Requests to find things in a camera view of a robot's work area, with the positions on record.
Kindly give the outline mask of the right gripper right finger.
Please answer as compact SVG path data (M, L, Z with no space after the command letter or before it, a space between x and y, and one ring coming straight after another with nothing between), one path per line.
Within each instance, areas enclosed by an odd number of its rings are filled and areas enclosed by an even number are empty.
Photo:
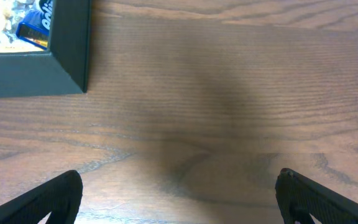
M289 168L280 171L275 191L285 224L358 224L358 203Z

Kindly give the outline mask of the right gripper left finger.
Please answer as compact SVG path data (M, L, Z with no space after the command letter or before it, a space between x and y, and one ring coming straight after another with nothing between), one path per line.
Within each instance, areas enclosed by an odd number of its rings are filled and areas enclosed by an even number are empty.
M83 183L76 170L69 170L48 182L0 205L0 223L73 224L78 214Z

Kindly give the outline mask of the dark green box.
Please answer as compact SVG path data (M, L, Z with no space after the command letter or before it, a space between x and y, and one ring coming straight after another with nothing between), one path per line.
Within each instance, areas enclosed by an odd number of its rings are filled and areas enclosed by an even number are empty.
M91 0L42 1L40 52L0 53L0 98L84 93L88 82Z

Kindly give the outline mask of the blue eclipse gum pack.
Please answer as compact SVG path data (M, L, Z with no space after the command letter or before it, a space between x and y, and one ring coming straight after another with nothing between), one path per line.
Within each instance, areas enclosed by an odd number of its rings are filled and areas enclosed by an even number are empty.
M48 47L54 0L36 0L18 23L16 36L42 50Z

